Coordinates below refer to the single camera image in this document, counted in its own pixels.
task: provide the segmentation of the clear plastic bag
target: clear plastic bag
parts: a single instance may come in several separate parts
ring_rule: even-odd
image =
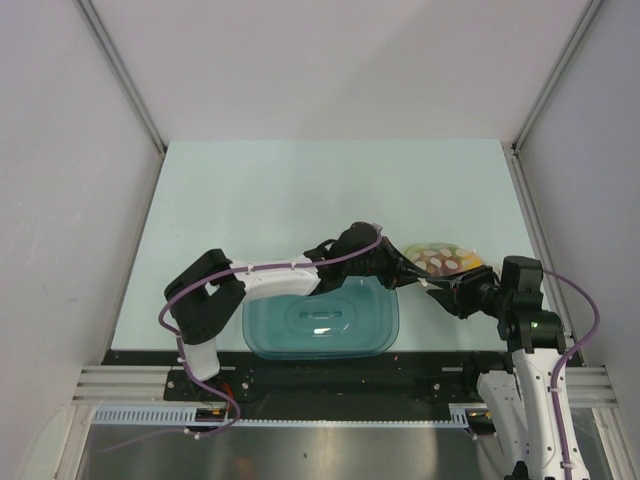
[[[432,277],[466,272],[485,263],[474,250],[451,243],[417,243],[404,256]]]

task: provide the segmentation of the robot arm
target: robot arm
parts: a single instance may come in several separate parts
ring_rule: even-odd
[[[361,255],[354,256],[363,249]],[[185,356],[199,380],[218,374],[215,338],[243,302],[276,295],[319,295],[342,286],[349,276],[376,276],[389,289],[428,277],[381,237],[375,226],[358,222],[337,240],[327,240],[302,255],[279,263],[249,264],[228,259],[220,249],[209,250],[165,289],[168,301],[185,288],[217,273],[209,294],[201,285],[171,307],[184,341]]]
[[[376,227],[355,223],[338,240],[327,240],[277,264],[252,265],[230,260],[220,249],[210,250],[169,284],[165,297],[173,303],[170,311],[191,370],[197,379],[206,380],[220,370],[215,338],[243,302],[276,295],[318,295],[341,287],[349,276],[376,276],[388,289],[417,281],[435,287],[428,290],[429,295],[452,315],[464,319],[483,311],[497,318],[500,337],[507,342],[519,383],[513,371],[480,369],[474,385],[491,409],[498,438],[514,466],[505,478],[560,480],[570,469],[574,479],[588,480],[571,422],[564,370],[558,388],[552,390],[550,385],[551,372],[566,345],[560,318],[541,308],[542,266],[537,260],[506,257],[502,272],[500,281],[487,266],[433,278],[381,237]],[[210,282],[215,288],[212,294],[202,283],[209,277],[216,278]],[[196,282],[201,286],[190,288]],[[503,397],[503,385],[513,395]],[[554,395],[563,426],[556,421]],[[562,461],[562,435],[571,451],[570,465]]]
[[[564,367],[557,387],[552,387],[552,372],[566,345],[558,315],[542,310],[542,273],[539,261],[511,256],[504,259],[500,282],[491,268],[482,266],[431,279],[429,283],[438,288],[428,293],[459,318],[483,311],[498,319],[498,332],[507,342],[515,372],[513,368],[473,365],[474,372],[466,375],[475,380],[475,390],[492,413],[503,451],[515,466],[506,478],[588,480],[571,421]],[[562,437],[571,459],[568,465],[563,461]],[[571,477],[565,476],[567,470]]]

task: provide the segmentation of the teal plastic container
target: teal plastic container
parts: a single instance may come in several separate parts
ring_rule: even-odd
[[[350,277],[333,292],[283,295],[243,305],[249,348],[268,359],[377,355],[398,336],[398,296],[375,277]]]

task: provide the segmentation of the white wall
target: white wall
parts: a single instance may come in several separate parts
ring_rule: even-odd
[[[0,3],[0,477],[114,317],[159,158],[70,0]]]
[[[165,141],[510,141],[586,3],[95,0]]]
[[[559,270],[602,310],[588,359],[640,446],[640,2],[608,2],[522,159]],[[568,294],[584,332],[592,314]]]

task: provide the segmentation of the metal floor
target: metal floor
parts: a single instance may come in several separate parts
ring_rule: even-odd
[[[591,478],[612,479],[590,411],[577,411],[574,421]],[[93,426],[77,479],[496,480],[505,473],[496,438],[474,441],[452,429],[237,427],[198,441],[169,433],[97,451],[154,428]]]

